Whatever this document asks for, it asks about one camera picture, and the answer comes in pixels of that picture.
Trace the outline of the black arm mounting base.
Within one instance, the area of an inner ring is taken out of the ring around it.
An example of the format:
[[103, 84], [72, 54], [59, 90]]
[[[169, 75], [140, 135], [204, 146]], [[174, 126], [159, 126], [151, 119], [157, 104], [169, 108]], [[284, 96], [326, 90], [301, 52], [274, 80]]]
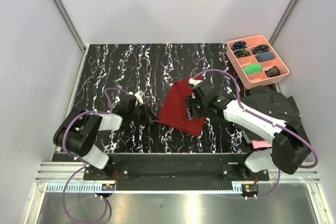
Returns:
[[201, 154], [111, 154], [107, 168], [100, 171], [94, 167], [85, 169], [84, 180], [110, 180], [114, 174], [120, 181], [143, 177], [214, 177], [226, 181], [248, 181], [258, 178], [269, 180], [266, 169], [251, 172], [245, 167], [247, 154], [201, 153]]

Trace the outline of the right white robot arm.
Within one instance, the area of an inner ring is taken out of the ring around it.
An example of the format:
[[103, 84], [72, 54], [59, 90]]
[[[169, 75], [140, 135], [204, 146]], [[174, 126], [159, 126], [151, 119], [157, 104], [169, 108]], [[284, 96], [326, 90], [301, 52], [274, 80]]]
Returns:
[[250, 180], [257, 172], [277, 168], [292, 175], [312, 152], [301, 122], [286, 122], [258, 112], [231, 95], [218, 95], [208, 83], [188, 79], [192, 94], [185, 98], [186, 114], [189, 120], [217, 117], [249, 130], [271, 148], [253, 151], [238, 167], [239, 176]]

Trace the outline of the red cloth napkin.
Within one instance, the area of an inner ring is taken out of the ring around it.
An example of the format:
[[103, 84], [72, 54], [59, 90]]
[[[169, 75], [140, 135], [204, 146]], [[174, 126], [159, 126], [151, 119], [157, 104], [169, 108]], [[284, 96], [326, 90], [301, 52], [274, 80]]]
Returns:
[[187, 118], [185, 98], [192, 95], [188, 80], [177, 81], [171, 87], [159, 112], [159, 123], [181, 130], [189, 135], [199, 137], [205, 124], [205, 118]]

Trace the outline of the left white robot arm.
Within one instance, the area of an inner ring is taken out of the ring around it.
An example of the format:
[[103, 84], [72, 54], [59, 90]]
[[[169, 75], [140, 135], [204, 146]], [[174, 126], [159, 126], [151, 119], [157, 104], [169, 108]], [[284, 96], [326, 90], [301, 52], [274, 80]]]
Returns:
[[144, 104], [140, 95], [126, 94], [118, 102], [115, 112], [72, 109], [54, 134], [53, 143], [83, 162], [89, 175], [107, 180], [117, 172], [113, 159], [96, 146], [96, 137], [100, 131], [120, 130], [127, 120], [151, 124], [159, 118]]

